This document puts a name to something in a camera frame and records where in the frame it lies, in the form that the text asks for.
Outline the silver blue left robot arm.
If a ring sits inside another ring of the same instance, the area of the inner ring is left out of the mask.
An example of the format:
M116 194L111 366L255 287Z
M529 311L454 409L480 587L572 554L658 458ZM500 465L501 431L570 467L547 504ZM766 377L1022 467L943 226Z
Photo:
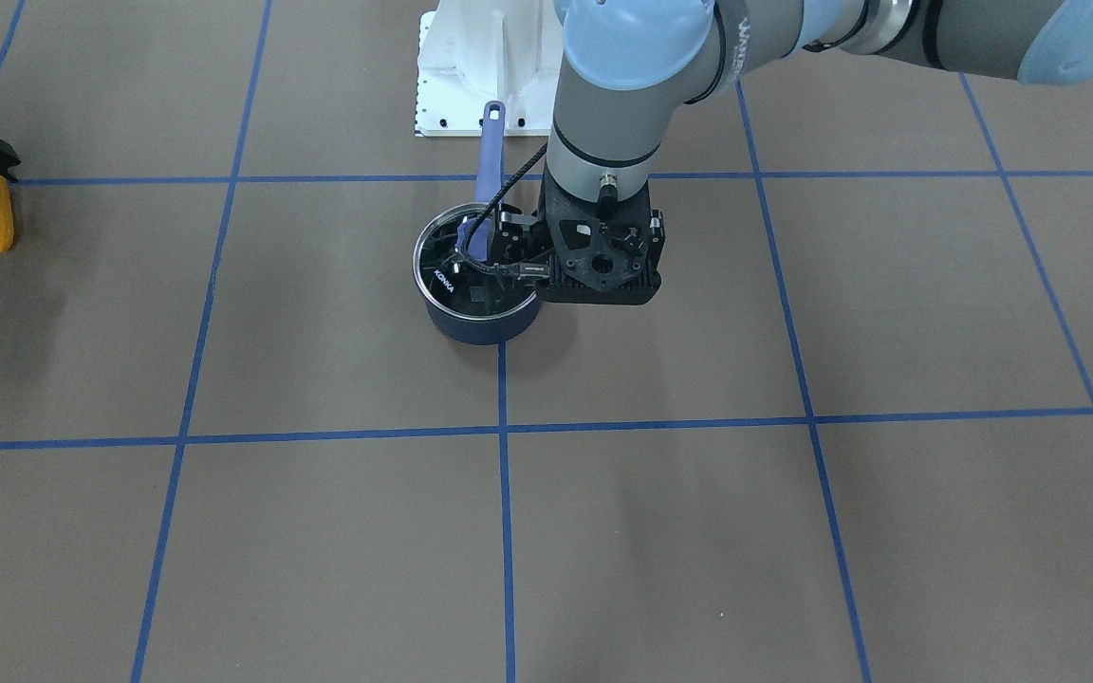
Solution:
M595 255L608 270L573 269L586 288L616 288L655 267L643 191L681 105L733 89L795 52L842 50L1018 83L1069 86L1093 78L1093 1L556 1L559 91L539 221L550 245L527 242L458 259L495 276L544 281L564 264L561 220L606 228L628 213L628 237Z

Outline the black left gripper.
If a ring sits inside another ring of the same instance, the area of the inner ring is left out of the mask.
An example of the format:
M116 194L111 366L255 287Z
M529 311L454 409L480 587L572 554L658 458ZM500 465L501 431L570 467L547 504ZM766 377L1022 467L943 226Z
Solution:
M500 276L538 284L549 280L554 245L537 213L501 211L493 229L493 264Z

